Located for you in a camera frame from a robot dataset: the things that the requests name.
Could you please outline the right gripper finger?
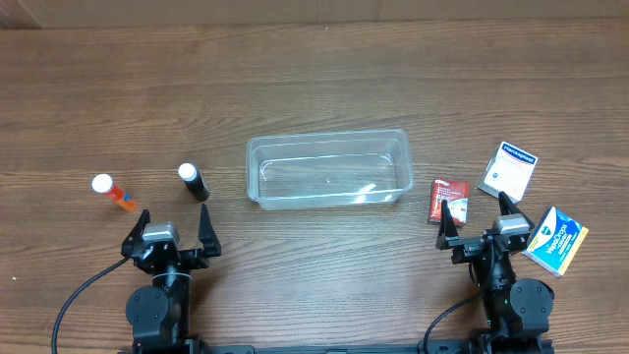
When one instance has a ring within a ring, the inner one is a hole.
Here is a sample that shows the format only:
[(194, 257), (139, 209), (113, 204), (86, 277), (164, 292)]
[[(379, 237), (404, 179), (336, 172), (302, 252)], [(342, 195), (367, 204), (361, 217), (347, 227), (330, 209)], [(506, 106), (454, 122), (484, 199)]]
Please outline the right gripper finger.
[(451, 249), (452, 243), (459, 240), (459, 235), (447, 200), (441, 201), (440, 215), (441, 219), (435, 247), (438, 250)]
[(498, 200), (500, 212), (502, 215), (520, 215), (526, 220), (530, 230), (535, 227), (535, 224), (531, 221), (531, 219), (524, 212), (517, 208), (517, 206), (512, 202), (510, 197), (505, 192), (501, 191), (498, 193)]

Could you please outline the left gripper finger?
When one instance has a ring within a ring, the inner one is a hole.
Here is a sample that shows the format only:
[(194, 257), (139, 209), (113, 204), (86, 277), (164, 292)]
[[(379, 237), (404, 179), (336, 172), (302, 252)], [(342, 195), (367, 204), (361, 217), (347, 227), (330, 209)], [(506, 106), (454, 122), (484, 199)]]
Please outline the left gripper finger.
[(121, 255), (123, 257), (131, 257), (134, 249), (143, 242), (143, 231), (150, 223), (150, 213), (148, 209), (144, 209), (136, 225), (133, 227), (129, 235), (122, 242)]
[(200, 226), (198, 238), (202, 243), (203, 252), (207, 258), (219, 257), (222, 254), (222, 248), (211, 224), (206, 204), (202, 204), (200, 206)]

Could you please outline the white Hansaplast plaster box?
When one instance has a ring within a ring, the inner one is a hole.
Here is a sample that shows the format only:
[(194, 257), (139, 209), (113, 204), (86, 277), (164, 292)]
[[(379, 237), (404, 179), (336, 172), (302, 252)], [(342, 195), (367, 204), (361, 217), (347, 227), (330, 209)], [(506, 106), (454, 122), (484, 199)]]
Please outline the white Hansaplast plaster box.
[(526, 192), (538, 158), (507, 142), (501, 142), (489, 160), (477, 188), (498, 197), (504, 192), (517, 204)]

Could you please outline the red medicine box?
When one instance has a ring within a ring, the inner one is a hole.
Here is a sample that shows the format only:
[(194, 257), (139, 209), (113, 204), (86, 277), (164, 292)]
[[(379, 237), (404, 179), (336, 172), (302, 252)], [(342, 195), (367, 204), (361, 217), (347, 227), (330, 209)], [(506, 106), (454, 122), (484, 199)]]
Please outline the red medicine box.
[(450, 214), (457, 226), (467, 223), (470, 185), (468, 182), (443, 178), (435, 179), (431, 184), (428, 222), (441, 221), (442, 202), (447, 201)]

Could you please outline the orange tube white cap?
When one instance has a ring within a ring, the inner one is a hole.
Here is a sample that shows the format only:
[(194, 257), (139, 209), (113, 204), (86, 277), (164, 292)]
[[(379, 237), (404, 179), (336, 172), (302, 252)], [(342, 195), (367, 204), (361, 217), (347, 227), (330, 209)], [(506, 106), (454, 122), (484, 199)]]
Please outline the orange tube white cap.
[(138, 203), (133, 197), (119, 187), (109, 174), (98, 174), (91, 181), (92, 189), (97, 193), (108, 197), (119, 207), (128, 212), (134, 212)]

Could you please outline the blue yellow VapoDrops box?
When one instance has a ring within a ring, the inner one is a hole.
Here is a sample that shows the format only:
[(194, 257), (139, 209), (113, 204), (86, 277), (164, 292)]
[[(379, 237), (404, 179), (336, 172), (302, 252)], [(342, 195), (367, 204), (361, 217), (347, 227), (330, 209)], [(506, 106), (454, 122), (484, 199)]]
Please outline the blue yellow VapoDrops box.
[(523, 254), (555, 276), (563, 276), (589, 229), (555, 206), (532, 233)]

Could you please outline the black tube white cap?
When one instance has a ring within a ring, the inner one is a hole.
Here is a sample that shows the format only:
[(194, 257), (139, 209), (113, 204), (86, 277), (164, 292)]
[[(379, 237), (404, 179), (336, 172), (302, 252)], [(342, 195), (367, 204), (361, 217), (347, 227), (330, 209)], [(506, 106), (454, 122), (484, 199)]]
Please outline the black tube white cap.
[(190, 162), (182, 163), (178, 167), (178, 175), (196, 200), (204, 202), (209, 198), (209, 188), (201, 173), (193, 164)]

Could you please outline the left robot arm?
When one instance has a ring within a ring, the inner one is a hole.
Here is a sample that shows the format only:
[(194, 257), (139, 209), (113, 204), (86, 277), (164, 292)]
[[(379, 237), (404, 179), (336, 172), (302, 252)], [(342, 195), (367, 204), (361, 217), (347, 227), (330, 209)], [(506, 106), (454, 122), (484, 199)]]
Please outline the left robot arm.
[(190, 333), (192, 272), (209, 267), (221, 255), (207, 206), (200, 207), (199, 248), (181, 250), (180, 236), (171, 221), (152, 223), (144, 210), (123, 241), (121, 255), (151, 276), (126, 304), (133, 328), (134, 353), (208, 353), (207, 343)]

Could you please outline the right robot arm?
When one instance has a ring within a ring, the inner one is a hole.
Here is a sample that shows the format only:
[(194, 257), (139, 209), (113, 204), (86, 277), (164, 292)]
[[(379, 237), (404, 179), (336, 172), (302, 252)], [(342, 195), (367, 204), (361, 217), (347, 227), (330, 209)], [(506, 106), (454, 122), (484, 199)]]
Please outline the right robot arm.
[[(450, 250), (455, 265), (466, 264), (479, 291), (452, 305), (431, 322), (420, 353), (552, 353), (552, 342), (543, 339), (549, 330), (553, 290), (544, 282), (516, 277), (510, 257), (525, 251), (534, 223), (503, 192), (498, 194), (500, 216), (477, 238), (459, 236), (448, 201), (441, 202), (438, 250)], [(470, 331), (465, 339), (431, 340), (443, 319), (454, 311), (481, 301), (486, 326)]]

